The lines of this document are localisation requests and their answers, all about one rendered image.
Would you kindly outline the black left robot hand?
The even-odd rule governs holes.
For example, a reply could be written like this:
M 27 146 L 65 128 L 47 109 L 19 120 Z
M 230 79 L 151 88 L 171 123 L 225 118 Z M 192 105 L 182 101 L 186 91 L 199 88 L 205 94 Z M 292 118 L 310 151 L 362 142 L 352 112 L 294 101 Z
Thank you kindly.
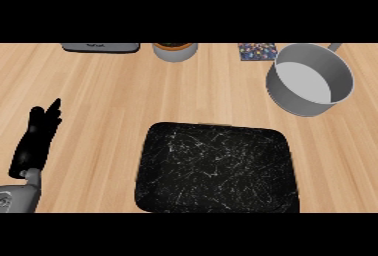
M 30 168 L 41 170 L 47 161 L 50 143 L 56 134 L 61 118 L 61 99 L 47 109 L 36 106 L 30 110 L 28 127 L 16 146 L 9 176 L 24 179 L 22 172 Z

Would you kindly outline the black scratched tray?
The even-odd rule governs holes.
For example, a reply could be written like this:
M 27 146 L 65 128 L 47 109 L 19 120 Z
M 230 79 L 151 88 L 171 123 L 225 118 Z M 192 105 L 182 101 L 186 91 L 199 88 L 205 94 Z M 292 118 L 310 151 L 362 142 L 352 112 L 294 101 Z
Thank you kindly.
M 152 213 L 297 213 L 300 196 L 284 134 L 266 128 L 154 124 L 134 201 Z

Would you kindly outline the grey plant pot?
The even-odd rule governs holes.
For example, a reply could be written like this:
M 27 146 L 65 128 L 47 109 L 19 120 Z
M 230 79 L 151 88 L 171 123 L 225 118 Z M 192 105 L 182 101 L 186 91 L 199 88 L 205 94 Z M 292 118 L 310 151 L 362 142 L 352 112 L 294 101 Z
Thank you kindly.
M 157 57 L 167 62 L 186 61 L 196 53 L 198 44 L 186 43 L 180 46 L 165 46 L 160 43 L 152 44 Z

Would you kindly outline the grey metal pot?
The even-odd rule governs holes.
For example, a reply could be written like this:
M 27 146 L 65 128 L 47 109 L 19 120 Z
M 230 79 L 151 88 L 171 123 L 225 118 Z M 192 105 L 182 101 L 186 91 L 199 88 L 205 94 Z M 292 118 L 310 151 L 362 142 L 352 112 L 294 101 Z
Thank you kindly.
M 354 91 L 352 69 L 337 55 L 340 46 L 294 43 L 276 55 L 266 88 L 278 106 L 297 116 L 320 115 Z

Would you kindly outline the grey flat appliance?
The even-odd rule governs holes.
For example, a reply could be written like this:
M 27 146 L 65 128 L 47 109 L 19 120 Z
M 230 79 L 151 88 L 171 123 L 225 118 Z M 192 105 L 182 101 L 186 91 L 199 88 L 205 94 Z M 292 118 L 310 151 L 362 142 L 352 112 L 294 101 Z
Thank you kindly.
M 69 52 L 81 53 L 134 53 L 139 51 L 139 43 L 62 43 L 62 48 Z

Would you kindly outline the colourful patterned box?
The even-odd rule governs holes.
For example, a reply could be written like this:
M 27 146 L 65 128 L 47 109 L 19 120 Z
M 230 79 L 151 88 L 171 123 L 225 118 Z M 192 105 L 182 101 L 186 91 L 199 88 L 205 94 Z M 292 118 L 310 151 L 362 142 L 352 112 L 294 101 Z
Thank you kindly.
M 238 49 L 242 61 L 270 61 L 278 55 L 273 43 L 239 43 Z

